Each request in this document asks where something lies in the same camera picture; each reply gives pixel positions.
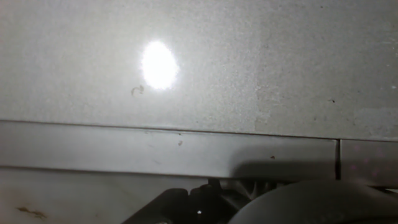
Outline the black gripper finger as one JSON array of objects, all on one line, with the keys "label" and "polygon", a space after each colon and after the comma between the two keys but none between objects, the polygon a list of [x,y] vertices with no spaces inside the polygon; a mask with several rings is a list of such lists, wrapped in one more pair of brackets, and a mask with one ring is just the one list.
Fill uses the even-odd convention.
[{"label": "black gripper finger", "polygon": [[123,224],[224,224],[249,198],[236,190],[224,189],[218,179],[190,191],[168,189]]}]

